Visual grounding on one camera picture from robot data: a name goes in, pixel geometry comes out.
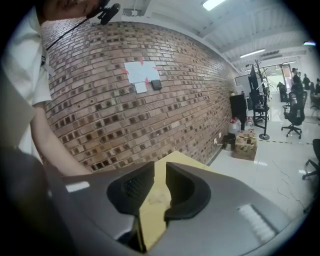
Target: office chair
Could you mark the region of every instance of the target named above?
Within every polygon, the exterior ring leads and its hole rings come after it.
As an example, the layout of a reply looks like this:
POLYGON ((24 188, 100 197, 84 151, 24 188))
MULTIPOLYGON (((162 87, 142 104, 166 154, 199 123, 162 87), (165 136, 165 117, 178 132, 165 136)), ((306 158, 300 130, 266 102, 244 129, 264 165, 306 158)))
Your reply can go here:
POLYGON ((314 93, 311 93, 310 94, 310 101, 311 101, 310 109, 313 109, 311 117, 313 117, 314 113, 316 112, 316 118, 318 118, 318 114, 319 114, 319 110, 320 110, 320 98, 316 97, 316 95, 314 93))
POLYGON ((307 92, 303 90, 297 90, 289 93, 290 112, 286 112, 287 108, 284 108, 284 118, 288 119, 291 124, 281 128, 281 131, 283 131, 283 129, 290 129, 286 134, 287 137, 292 131, 295 131, 299 135, 299 139, 301 139, 302 130, 295 126, 300 126, 305 120, 304 109, 307 96, 307 92))
POLYGON ((314 161, 312 161, 310 159, 305 163, 305 167, 307 167, 308 164, 310 163, 315 168, 315 171, 303 175, 302 176, 303 180, 305 180, 306 177, 309 177, 309 176, 313 176, 313 175, 319 176, 320 175, 320 138, 315 138, 312 141, 312 145, 313 145, 313 150, 314 150, 315 156, 319 160, 319 163, 316 164, 314 161))
POLYGON ((258 90, 251 91, 249 93, 250 98, 252 100, 252 109, 253 109, 253 122, 254 125, 257 125, 258 122, 261 122, 262 120, 266 120, 265 111, 267 112, 267 118, 269 120, 269 107, 267 109, 264 109, 264 95, 260 95, 258 90))

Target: black cable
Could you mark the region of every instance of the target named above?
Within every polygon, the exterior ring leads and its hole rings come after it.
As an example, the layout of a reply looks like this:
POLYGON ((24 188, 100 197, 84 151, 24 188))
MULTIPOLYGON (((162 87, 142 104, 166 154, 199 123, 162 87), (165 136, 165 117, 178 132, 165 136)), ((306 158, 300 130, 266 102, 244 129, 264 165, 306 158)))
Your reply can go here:
POLYGON ((80 25, 82 25, 83 23, 85 23, 87 20, 89 20, 89 18, 86 18, 85 20, 81 21, 78 25, 74 26, 73 28, 69 29, 67 32, 65 32, 62 36, 60 36, 57 40, 55 40, 47 49, 45 49, 46 51, 48 51, 52 46, 54 46, 59 40, 61 40, 66 34, 68 34, 69 32, 71 32, 72 30, 75 30, 77 27, 79 27, 80 25))

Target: person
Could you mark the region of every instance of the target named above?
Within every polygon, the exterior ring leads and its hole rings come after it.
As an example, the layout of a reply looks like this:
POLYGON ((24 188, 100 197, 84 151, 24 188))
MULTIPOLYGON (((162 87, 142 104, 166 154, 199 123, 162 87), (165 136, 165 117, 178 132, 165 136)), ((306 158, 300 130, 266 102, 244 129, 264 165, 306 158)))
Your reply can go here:
POLYGON ((292 74, 293 74, 293 85, 291 86, 291 92, 295 92, 296 90, 303 90, 304 88, 298 74, 298 69, 295 67, 292 68, 292 74))
POLYGON ((49 126, 45 103, 51 100, 50 67, 48 53, 43 47, 41 25, 45 21, 88 16, 100 5, 100 0, 40 1, 20 22, 0 60, 1 72, 10 86, 34 108, 34 116, 25 128, 18 148, 41 161, 40 153, 65 176, 91 172, 69 153, 49 126))
POLYGON ((286 102, 287 101, 287 87, 286 87, 286 85, 283 84, 282 82, 279 82, 276 87, 279 88, 280 102, 286 102))
POLYGON ((310 83, 310 93, 314 94, 315 92, 316 92, 315 83, 311 82, 310 83))
POLYGON ((304 78, 303 78, 302 83, 304 84, 304 89, 305 90, 307 90, 307 91, 310 90, 310 86, 309 86, 310 79, 307 77, 307 74, 304 74, 304 78))
POLYGON ((320 79, 319 78, 316 79, 314 94, 315 95, 320 94, 320 79))

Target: cardboard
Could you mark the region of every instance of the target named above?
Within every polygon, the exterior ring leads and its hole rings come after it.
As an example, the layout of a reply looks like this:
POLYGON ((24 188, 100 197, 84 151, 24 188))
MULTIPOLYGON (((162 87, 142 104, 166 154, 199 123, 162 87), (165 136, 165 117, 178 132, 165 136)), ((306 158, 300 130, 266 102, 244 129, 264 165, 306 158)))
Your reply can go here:
POLYGON ((166 185, 167 162, 193 166, 209 172, 217 173, 209 166, 191 157, 174 151, 154 164, 154 184, 139 209, 141 229, 147 250, 149 250, 166 231, 165 211, 170 208, 171 194, 166 185))
POLYGON ((254 161, 258 144, 254 131, 241 131, 235 138, 232 156, 238 159, 254 161))

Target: ceiling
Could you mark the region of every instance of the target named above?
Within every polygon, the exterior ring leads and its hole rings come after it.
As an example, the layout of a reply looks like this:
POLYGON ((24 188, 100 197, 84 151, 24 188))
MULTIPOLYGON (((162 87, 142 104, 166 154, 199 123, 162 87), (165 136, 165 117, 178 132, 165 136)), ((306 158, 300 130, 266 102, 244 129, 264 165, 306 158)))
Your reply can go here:
POLYGON ((239 73, 255 59, 281 64, 307 54, 303 42, 310 38, 281 1, 226 0, 211 11, 202 6, 205 1, 111 0, 109 5, 121 4, 113 21, 149 23, 184 33, 216 51, 239 73), (263 48, 263 53, 240 58, 263 48))

